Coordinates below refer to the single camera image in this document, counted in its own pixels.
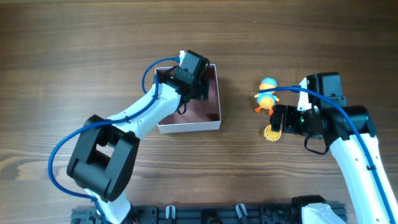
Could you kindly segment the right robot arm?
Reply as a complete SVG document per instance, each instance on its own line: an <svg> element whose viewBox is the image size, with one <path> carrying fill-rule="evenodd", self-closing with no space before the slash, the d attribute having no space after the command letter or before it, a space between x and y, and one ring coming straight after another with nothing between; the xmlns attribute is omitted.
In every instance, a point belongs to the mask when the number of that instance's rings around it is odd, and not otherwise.
<svg viewBox="0 0 398 224"><path fill-rule="evenodd" d="M385 173L369 111L348 106L337 72L304 78L298 86L275 88L299 93L297 106L275 105L271 130L322 139L337 161L360 223L397 223L397 200Z"/></svg>

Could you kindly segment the yellow round slice toy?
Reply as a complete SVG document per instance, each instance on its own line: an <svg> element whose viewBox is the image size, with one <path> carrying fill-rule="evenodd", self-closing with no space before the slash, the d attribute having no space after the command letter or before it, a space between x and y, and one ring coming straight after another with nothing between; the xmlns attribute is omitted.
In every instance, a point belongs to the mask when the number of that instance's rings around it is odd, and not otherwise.
<svg viewBox="0 0 398 224"><path fill-rule="evenodd" d="M281 135L282 131L279 132L273 131L271 125L266 126L266 128L264 129L264 138L267 141L275 142L280 139Z"/></svg>

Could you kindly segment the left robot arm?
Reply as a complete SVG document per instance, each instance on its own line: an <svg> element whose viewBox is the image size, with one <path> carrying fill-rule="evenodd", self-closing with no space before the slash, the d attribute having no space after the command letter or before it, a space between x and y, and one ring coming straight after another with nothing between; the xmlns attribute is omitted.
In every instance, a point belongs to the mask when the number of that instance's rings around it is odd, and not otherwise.
<svg viewBox="0 0 398 224"><path fill-rule="evenodd" d="M93 115L78 131L67 175L92 198L103 223L131 220L124 190L141 139L167 116L184 114L190 100L208 97L210 61L192 50L182 52L178 61L156 75L151 89L130 107L107 119Z"/></svg>

